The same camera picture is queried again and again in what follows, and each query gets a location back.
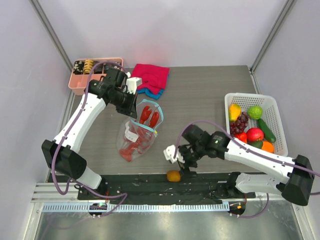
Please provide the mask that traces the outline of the brown toy potato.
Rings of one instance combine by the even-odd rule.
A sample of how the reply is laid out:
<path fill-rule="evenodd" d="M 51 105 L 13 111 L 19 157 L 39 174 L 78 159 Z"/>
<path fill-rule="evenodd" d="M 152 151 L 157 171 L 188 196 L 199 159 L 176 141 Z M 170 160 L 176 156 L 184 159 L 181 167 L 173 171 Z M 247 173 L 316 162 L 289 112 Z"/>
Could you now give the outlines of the brown toy potato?
<path fill-rule="evenodd" d="M 169 182 L 178 183 L 181 181 L 181 174 L 177 170 L 170 170 L 166 173 L 166 178 Z"/>

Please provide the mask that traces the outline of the red toy lobster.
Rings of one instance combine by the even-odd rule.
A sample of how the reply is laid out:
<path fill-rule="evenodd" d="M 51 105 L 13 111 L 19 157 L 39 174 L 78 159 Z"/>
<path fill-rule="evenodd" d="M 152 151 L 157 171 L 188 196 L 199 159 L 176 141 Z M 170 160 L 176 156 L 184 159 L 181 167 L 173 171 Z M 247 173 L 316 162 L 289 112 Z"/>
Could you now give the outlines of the red toy lobster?
<path fill-rule="evenodd" d="M 158 132 L 156 127 L 161 120 L 158 106 L 151 108 L 146 105 L 138 121 L 129 120 L 125 123 L 123 143 L 118 150 L 120 156 L 128 162 L 143 155 L 153 144 Z"/>

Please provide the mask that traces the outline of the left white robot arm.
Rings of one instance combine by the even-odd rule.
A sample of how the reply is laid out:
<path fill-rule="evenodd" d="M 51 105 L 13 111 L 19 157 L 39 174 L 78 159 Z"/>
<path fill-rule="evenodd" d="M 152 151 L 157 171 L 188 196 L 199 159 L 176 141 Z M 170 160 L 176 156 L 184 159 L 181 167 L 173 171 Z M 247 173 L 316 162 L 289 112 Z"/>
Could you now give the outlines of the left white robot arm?
<path fill-rule="evenodd" d="M 114 68 L 99 80 L 90 79 L 68 123 L 53 140 L 45 140 L 41 145 L 51 173 L 69 177 L 89 188 L 93 198 L 102 199 L 107 192 L 106 181 L 79 155 L 82 142 L 95 119 L 109 104 L 114 105 L 119 114 L 136 118 L 137 88 L 141 84 L 141 78 Z"/>

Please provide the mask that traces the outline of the clear zip top bag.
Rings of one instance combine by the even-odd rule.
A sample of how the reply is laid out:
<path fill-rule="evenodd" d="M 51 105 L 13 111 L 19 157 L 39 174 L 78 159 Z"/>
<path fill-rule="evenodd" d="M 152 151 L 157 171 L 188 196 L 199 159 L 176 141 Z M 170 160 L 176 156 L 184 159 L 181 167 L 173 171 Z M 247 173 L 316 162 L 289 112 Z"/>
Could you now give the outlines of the clear zip top bag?
<path fill-rule="evenodd" d="M 164 120 L 160 105 L 143 99 L 136 105 L 137 117 L 127 117 L 121 124 L 116 140 L 119 155 L 131 162 L 142 156 L 158 136 L 157 128 Z"/>

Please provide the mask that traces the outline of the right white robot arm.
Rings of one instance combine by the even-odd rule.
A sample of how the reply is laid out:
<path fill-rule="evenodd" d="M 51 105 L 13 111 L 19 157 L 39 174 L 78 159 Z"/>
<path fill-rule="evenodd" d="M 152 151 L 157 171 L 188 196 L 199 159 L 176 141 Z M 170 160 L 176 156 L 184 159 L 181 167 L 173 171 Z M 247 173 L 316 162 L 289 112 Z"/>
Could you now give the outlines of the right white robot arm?
<path fill-rule="evenodd" d="M 187 144 L 177 144 L 174 156 L 184 172 L 196 168 L 204 156 L 241 163 L 260 172 L 253 176 L 236 173 L 225 186 L 230 197 L 262 192 L 280 195 L 295 205 L 308 205 L 316 173 L 307 157 L 276 155 L 235 139 L 225 130 L 208 133 L 195 124 L 186 127 L 180 136 Z"/>

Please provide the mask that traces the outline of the green toy lime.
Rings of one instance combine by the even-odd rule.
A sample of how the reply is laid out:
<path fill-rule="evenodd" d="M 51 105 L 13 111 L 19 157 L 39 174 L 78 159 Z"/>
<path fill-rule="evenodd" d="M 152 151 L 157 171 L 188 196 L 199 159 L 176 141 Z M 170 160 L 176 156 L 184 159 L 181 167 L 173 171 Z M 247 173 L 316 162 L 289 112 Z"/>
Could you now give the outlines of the green toy lime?
<path fill-rule="evenodd" d="M 261 118 L 262 114 L 263 114 L 263 109 L 258 106 L 251 106 L 248 110 L 247 110 L 247 114 L 249 115 L 249 117 L 253 120 L 258 120 Z"/>

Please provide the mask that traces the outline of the yellow orange toy mango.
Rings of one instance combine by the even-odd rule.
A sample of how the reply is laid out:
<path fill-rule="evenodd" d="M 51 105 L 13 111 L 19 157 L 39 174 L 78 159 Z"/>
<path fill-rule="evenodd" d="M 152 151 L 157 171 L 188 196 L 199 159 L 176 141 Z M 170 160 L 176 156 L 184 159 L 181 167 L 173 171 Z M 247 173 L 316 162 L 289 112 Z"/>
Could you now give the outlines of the yellow orange toy mango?
<path fill-rule="evenodd" d="M 242 113 L 242 109 L 238 104 L 236 103 L 231 104 L 228 108 L 229 121 L 235 122 L 241 113 Z"/>

